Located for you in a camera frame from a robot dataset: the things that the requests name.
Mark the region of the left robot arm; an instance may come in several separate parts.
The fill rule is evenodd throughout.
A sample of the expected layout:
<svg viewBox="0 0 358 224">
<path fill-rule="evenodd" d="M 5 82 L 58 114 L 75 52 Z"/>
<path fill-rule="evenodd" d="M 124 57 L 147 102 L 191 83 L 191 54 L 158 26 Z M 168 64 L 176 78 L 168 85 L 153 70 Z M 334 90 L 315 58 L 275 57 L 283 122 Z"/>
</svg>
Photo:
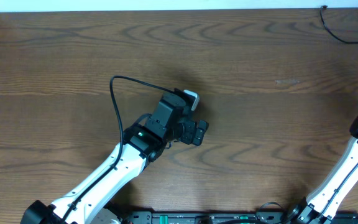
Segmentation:
<svg viewBox="0 0 358 224">
<path fill-rule="evenodd" d="M 190 90 L 164 93 L 155 111 L 126 128 L 122 142 L 84 181 L 50 205 L 35 201 L 21 223 L 92 223 L 113 196 L 173 142 L 201 145 L 208 123 L 192 118 L 199 101 Z"/>
</svg>

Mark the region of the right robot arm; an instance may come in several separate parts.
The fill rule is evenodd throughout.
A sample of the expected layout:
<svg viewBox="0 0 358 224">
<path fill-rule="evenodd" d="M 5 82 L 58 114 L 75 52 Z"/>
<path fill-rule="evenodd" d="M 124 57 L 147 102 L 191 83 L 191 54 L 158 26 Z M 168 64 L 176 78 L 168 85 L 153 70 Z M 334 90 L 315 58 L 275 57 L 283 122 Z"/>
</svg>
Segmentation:
<svg viewBox="0 0 358 224">
<path fill-rule="evenodd" d="M 358 181 L 358 116 L 349 128 L 344 154 L 323 183 L 287 213 L 284 223 L 332 223 L 346 195 Z"/>
</svg>

